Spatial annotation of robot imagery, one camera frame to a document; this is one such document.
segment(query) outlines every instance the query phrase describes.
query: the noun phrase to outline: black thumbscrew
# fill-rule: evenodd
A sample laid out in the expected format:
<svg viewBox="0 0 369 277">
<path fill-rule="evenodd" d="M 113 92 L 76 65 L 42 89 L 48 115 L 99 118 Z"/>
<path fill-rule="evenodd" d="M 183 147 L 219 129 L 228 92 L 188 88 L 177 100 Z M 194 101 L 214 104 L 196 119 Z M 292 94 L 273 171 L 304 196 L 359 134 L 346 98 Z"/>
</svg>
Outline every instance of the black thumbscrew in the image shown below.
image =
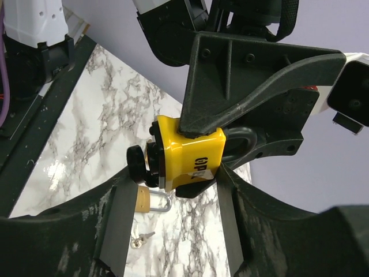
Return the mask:
<svg viewBox="0 0 369 277">
<path fill-rule="evenodd" d="M 128 171 L 131 179 L 136 183 L 142 183 L 146 179 L 146 164 L 144 152 L 139 145 L 127 149 Z"/>
</svg>

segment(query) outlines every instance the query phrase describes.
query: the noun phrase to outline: key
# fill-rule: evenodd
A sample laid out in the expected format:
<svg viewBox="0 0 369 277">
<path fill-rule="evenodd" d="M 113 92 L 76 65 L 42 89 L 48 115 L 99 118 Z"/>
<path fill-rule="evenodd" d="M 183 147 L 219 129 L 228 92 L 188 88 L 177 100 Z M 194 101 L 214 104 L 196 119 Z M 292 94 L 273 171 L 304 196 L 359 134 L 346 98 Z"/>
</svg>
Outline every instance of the key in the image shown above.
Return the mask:
<svg viewBox="0 0 369 277">
<path fill-rule="evenodd" d="M 138 235 L 138 227 L 137 225 L 134 226 L 131 230 L 131 237 L 132 239 L 138 239 L 140 236 Z"/>
<path fill-rule="evenodd" d="M 155 232 L 151 232 L 148 234 L 140 234 L 139 240 L 142 242 L 142 244 L 146 244 L 148 239 L 155 235 Z"/>
</svg>

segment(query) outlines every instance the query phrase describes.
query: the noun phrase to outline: marble surface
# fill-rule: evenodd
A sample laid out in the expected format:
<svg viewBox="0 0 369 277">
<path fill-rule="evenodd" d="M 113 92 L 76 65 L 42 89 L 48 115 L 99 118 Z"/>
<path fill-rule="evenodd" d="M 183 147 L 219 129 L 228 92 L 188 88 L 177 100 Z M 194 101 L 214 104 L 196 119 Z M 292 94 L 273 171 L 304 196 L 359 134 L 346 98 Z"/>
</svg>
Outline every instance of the marble surface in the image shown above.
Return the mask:
<svg viewBox="0 0 369 277">
<path fill-rule="evenodd" d="M 37 215 L 109 179 L 125 167 L 129 146 L 145 145 L 155 115 L 178 117 L 180 109 L 97 46 L 11 217 Z M 251 182 L 248 165 L 237 172 Z M 125 276 L 229 276 L 216 186 L 196 199 L 170 198 L 167 213 L 135 214 L 133 227 L 155 235 L 129 249 Z M 153 196 L 152 205 L 162 202 Z"/>
</svg>

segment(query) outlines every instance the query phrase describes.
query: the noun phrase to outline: screw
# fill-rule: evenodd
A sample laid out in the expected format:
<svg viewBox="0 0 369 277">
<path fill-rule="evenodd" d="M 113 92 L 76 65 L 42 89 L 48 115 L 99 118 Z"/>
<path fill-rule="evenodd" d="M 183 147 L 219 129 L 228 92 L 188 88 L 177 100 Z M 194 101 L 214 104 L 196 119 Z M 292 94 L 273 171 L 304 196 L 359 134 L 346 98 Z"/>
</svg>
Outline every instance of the screw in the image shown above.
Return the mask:
<svg viewBox="0 0 369 277">
<path fill-rule="evenodd" d="M 204 59 L 208 58 L 210 56 L 211 52 L 209 49 L 205 48 L 201 51 L 201 57 Z"/>
<path fill-rule="evenodd" d="M 246 62 L 253 62 L 255 60 L 254 54 L 251 54 L 251 53 L 247 54 L 245 60 Z"/>
</svg>

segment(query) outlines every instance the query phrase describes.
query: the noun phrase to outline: brass padlock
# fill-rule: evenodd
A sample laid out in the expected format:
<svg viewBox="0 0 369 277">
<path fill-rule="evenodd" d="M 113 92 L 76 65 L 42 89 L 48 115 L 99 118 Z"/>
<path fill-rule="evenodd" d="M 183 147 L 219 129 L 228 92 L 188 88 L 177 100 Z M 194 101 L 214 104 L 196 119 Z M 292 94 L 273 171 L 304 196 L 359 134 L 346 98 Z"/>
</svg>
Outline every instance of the brass padlock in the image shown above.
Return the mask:
<svg viewBox="0 0 369 277">
<path fill-rule="evenodd" d="M 151 208 L 150 207 L 150 194 L 151 193 L 161 195 L 167 199 L 167 205 L 165 206 L 165 208 Z M 171 209 L 171 207 L 172 207 L 172 201 L 166 193 L 149 190 L 147 186 L 138 186 L 136 207 L 134 210 L 135 212 L 142 212 L 142 213 L 147 213 L 150 211 L 168 212 Z"/>
</svg>

